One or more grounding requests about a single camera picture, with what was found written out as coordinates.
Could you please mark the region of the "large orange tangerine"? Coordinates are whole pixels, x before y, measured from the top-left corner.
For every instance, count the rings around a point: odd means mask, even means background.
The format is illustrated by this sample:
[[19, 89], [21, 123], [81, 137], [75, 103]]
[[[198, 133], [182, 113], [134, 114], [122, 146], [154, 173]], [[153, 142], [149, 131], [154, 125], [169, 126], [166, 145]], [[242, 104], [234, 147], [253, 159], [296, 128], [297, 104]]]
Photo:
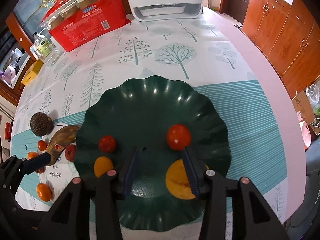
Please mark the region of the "large orange tangerine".
[[37, 193], [37, 196], [40, 198], [40, 200], [44, 202], [48, 202], [52, 198], [52, 192], [50, 187], [44, 183], [39, 183], [37, 185], [36, 193]]

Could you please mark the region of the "dark brown avocado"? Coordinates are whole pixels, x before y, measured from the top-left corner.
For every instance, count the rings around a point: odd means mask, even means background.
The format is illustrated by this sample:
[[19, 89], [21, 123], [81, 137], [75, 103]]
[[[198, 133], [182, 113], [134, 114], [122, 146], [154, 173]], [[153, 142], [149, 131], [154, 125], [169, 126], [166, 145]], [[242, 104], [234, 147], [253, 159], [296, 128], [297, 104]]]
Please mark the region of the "dark brown avocado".
[[38, 137], [48, 134], [53, 128], [53, 121], [45, 113], [37, 112], [30, 120], [30, 129]]

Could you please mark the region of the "overripe brown banana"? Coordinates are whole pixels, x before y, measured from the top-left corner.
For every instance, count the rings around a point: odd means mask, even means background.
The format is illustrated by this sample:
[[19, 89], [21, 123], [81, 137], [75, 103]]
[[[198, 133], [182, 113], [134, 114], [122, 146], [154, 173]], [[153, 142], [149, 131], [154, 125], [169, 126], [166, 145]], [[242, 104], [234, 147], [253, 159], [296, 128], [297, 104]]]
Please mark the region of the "overripe brown banana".
[[75, 125], [65, 126], [52, 136], [46, 148], [46, 152], [51, 156], [51, 161], [47, 166], [55, 164], [65, 148], [76, 141], [79, 128]]

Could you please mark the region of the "yellow orange kumquat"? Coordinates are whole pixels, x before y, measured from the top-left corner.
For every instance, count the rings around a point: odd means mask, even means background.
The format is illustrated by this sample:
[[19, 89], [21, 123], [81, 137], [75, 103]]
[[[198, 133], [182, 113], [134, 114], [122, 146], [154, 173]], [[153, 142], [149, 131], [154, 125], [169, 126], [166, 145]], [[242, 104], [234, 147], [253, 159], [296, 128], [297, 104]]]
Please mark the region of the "yellow orange kumquat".
[[97, 178], [112, 169], [114, 166], [110, 158], [101, 156], [95, 160], [93, 171]]

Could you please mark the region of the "yellow striped melon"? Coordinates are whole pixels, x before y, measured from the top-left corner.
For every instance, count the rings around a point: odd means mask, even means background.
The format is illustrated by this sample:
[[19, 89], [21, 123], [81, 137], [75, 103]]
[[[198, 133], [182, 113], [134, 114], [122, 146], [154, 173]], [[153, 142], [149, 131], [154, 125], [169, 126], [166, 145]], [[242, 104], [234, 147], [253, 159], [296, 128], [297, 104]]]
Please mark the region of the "yellow striped melon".
[[173, 162], [167, 169], [165, 185], [170, 194], [181, 200], [193, 200], [200, 194], [199, 185], [195, 175], [188, 176], [191, 169], [185, 170], [183, 159]]

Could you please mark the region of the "large red tomato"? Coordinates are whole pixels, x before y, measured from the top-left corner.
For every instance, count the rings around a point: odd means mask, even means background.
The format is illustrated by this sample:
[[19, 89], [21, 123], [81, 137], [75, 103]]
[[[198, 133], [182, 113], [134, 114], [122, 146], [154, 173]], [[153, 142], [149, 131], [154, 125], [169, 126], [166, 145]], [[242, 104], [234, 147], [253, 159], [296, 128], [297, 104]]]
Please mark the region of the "large red tomato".
[[191, 132], [182, 124], [171, 126], [166, 135], [167, 145], [174, 151], [182, 151], [191, 145]]

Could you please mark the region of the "small orange tangerine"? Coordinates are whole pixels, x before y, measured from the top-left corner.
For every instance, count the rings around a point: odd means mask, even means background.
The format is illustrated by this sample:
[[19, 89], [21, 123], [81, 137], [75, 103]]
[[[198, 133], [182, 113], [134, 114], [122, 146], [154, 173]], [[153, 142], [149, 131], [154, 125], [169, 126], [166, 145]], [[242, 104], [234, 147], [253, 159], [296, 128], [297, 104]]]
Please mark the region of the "small orange tangerine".
[[39, 154], [37, 152], [29, 152], [27, 154], [27, 160], [33, 159], [35, 157], [37, 157]]

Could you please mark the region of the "red lychee fruit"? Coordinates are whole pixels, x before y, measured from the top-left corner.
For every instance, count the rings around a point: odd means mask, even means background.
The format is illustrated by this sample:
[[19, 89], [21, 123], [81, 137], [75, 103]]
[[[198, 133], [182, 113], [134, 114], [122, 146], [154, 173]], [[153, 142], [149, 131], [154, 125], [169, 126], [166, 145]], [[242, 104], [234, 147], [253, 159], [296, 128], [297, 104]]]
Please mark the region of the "red lychee fruit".
[[35, 172], [38, 174], [42, 174], [45, 170], [46, 170], [45, 167], [41, 167], [41, 168], [37, 169]]

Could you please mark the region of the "red hawthorn fruit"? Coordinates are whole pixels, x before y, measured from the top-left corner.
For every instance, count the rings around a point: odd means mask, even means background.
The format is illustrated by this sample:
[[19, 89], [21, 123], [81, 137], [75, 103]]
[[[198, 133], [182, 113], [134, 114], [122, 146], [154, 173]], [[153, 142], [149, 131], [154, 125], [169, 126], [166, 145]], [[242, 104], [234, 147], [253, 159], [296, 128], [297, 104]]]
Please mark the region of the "red hawthorn fruit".
[[76, 146], [75, 145], [67, 145], [65, 148], [65, 158], [70, 161], [70, 162], [74, 162], [74, 157], [75, 157], [75, 153], [76, 153]]

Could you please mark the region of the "small red cherry tomato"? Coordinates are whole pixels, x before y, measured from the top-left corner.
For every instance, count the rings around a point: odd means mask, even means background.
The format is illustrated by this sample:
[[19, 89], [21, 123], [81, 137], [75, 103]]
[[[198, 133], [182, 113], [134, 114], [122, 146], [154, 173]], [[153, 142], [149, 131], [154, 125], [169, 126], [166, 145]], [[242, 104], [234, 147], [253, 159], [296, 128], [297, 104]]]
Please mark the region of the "small red cherry tomato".
[[44, 152], [47, 149], [47, 143], [44, 140], [39, 140], [37, 142], [37, 148], [39, 151]]

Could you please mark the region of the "tree patterned tablecloth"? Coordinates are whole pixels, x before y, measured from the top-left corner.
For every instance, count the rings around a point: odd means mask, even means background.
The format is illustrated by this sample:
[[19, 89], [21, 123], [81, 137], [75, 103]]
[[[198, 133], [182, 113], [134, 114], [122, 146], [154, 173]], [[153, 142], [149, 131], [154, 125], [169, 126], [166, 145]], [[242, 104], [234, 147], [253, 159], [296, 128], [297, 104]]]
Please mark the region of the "tree patterned tablecloth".
[[[62, 54], [53, 66], [44, 65], [18, 104], [12, 153], [22, 158], [36, 150], [40, 137], [30, 120], [37, 112], [49, 115], [54, 125], [81, 128], [89, 107], [129, 79], [183, 81], [211, 100], [227, 126], [231, 165], [226, 176], [248, 176], [283, 221], [289, 174], [273, 109], [249, 64], [214, 21], [208, 12], [195, 20], [134, 20]], [[37, 196], [39, 183], [38, 173], [23, 178], [15, 199], [24, 209], [46, 211], [54, 204]], [[164, 232], [121, 229], [129, 239], [195, 239], [202, 219], [203, 214]]]

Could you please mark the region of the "yellow cardboard box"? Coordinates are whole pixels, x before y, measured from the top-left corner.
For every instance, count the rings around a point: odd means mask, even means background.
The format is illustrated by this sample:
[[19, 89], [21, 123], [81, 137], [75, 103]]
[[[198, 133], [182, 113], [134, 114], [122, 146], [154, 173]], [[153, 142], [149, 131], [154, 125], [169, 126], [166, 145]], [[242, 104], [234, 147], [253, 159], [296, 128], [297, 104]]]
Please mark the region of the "yellow cardboard box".
[[43, 61], [41, 59], [36, 60], [31, 65], [31, 67], [25, 72], [25, 75], [22, 78], [21, 83], [24, 86], [27, 86], [39, 74], [42, 66], [43, 66]]

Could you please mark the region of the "clear glass cup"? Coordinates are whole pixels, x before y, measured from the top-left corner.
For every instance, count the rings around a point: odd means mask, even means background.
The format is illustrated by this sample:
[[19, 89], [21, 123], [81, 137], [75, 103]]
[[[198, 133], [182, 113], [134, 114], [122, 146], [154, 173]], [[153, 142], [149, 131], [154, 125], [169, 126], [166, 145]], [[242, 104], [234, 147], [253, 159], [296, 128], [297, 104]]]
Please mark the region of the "clear glass cup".
[[51, 52], [46, 57], [44, 63], [49, 67], [53, 66], [58, 61], [60, 56], [61, 52], [56, 47], [52, 47]]

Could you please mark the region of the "clear oil bottle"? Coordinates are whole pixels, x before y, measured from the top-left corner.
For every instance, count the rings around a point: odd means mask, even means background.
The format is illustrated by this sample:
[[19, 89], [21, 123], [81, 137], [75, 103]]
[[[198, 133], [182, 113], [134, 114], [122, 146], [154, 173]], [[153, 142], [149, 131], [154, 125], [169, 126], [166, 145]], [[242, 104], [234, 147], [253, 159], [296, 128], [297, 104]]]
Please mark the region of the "clear oil bottle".
[[39, 57], [44, 61], [48, 61], [54, 51], [51, 42], [46, 38], [45, 35], [39, 34], [38, 32], [33, 33], [35, 50], [39, 54]]

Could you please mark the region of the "cardboard box on floor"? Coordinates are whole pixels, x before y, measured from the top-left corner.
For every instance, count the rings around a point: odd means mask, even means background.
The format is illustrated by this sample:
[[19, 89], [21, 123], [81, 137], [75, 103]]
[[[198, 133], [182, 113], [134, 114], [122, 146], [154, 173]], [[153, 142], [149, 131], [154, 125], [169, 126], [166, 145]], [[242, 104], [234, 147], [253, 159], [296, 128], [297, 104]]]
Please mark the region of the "cardboard box on floor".
[[314, 121], [315, 116], [304, 91], [299, 92], [291, 102], [299, 122], [305, 121], [307, 124], [310, 124]]

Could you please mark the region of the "dark green scalloped plate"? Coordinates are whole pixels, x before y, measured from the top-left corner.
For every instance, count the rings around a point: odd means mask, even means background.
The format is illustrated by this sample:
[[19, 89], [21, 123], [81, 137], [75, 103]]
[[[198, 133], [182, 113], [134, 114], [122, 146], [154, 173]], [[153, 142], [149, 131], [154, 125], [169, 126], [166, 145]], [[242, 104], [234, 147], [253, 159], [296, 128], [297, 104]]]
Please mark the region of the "dark green scalloped plate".
[[182, 124], [191, 132], [191, 149], [222, 176], [231, 165], [228, 129], [213, 103], [183, 81], [160, 76], [129, 79], [103, 93], [86, 111], [76, 134], [74, 165], [90, 189], [95, 188], [94, 163], [103, 155], [99, 140], [110, 135], [116, 149], [108, 157], [121, 167], [134, 147], [138, 155], [132, 190], [117, 204], [120, 223], [131, 230], [164, 232], [197, 220], [204, 211], [200, 200], [174, 197], [165, 185], [169, 166], [181, 159], [166, 142], [168, 129]]

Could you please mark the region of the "red paper cup package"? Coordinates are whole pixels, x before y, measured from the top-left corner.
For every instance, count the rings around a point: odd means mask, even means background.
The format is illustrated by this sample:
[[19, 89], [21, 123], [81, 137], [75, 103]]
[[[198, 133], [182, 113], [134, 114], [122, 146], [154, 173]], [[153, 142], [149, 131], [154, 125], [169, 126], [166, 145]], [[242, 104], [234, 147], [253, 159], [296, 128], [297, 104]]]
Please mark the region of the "red paper cup package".
[[70, 52], [130, 22], [122, 0], [57, 0], [43, 17], [41, 26]]

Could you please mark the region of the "wooden cabinet row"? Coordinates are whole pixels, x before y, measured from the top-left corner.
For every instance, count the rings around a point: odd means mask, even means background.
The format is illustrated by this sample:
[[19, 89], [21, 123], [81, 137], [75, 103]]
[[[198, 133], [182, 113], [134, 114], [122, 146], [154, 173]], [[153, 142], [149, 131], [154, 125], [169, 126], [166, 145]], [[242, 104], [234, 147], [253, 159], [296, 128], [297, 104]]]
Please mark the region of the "wooden cabinet row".
[[291, 98], [319, 78], [319, 24], [302, 0], [249, 0], [242, 32], [267, 57]]

